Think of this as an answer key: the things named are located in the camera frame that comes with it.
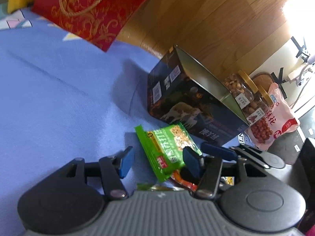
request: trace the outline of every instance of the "jar label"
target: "jar label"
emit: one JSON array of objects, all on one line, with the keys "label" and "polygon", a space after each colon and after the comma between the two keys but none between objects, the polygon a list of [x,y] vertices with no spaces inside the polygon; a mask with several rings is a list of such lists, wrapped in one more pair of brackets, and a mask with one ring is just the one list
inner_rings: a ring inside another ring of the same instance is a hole
[{"label": "jar label", "polygon": [[249,117],[247,117],[247,120],[249,122],[249,125],[253,125],[255,122],[259,121],[262,117],[264,117],[265,113],[264,111],[259,107],[255,112],[253,112]]},{"label": "jar label", "polygon": [[250,102],[249,100],[246,98],[246,96],[244,95],[244,93],[239,94],[236,98],[235,98],[236,102],[238,103],[239,107],[241,109],[243,109],[245,106],[247,106]]}]

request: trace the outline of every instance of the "gray ribbed surface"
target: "gray ribbed surface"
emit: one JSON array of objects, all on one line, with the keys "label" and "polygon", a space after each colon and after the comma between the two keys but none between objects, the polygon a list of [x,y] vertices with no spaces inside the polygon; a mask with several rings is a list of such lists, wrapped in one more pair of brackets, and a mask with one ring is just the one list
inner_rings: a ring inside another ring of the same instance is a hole
[{"label": "gray ribbed surface", "polygon": [[[113,201],[89,227],[66,236],[252,236],[229,223],[211,201],[197,200],[187,191],[136,191]],[[302,235],[296,229],[276,236]],[[27,231],[24,236],[43,236]]]}]

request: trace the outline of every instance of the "barcode sticker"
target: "barcode sticker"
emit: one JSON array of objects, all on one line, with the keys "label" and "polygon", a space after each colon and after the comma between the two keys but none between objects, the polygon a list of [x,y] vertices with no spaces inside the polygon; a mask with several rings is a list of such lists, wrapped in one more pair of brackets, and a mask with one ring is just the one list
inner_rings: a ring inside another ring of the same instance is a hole
[{"label": "barcode sticker", "polygon": [[241,109],[243,109],[245,106],[247,106],[250,103],[249,100],[245,97],[244,93],[239,94],[235,98],[235,100]]},{"label": "barcode sticker", "polygon": [[162,97],[160,82],[158,82],[153,87],[152,92],[153,92],[153,104],[155,104]]},{"label": "barcode sticker", "polygon": [[170,78],[169,76],[167,76],[164,80],[164,86],[166,88],[166,90],[170,87]]},{"label": "barcode sticker", "polygon": [[249,125],[253,125],[255,122],[259,121],[262,117],[264,117],[265,113],[261,108],[258,108],[255,112],[253,112],[249,117],[246,119],[249,122]]},{"label": "barcode sticker", "polygon": [[181,70],[179,69],[179,66],[177,65],[173,71],[170,73],[171,82],[173,82],[177,76],[181,74]]}]

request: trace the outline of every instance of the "pink object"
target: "pink object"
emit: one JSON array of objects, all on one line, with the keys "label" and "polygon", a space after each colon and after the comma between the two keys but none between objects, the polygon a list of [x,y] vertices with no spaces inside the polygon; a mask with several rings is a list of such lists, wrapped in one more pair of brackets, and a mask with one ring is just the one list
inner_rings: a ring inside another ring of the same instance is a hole
[{"label": "pink object", "polygon": [[305,236],[315,236],[315,225],[313,225],[313,227],[308,230]]},{"label": "pink object", "polygon": [[20,21],[18,19],[7,20],[7,24],[9,25],[10,28],[15,28],[19,23]]},{"label": "pink object", "polygon": [[[274,101],[274,104],[269,108],[263,118],[246,131],[253,143],[264,151],[267,150],[279,136],[295,131],[300,125],[300,121],[295,118],[294,112],[283,98],[278,84],[271,84],[268,94]],[[257,132],[261,132],[260,139],[254,136],[257,135]]]}]

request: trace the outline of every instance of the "metal pivot screw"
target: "metal pivot screw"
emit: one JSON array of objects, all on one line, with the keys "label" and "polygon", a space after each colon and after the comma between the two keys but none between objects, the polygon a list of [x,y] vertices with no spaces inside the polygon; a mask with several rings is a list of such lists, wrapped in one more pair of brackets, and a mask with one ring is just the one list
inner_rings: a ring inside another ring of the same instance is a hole
[{"label": "metal pivot screw", "polygon": [[126,197],[127,193],[124,190],[115,189],[115,190],[111,190],[110,195],[114,198],[122,199]]},{"label": "metal pivot screw", "polygon": [[196,192],[197,196],[201,199],[212,199],[213,192],[208,190],[197,190]]}]

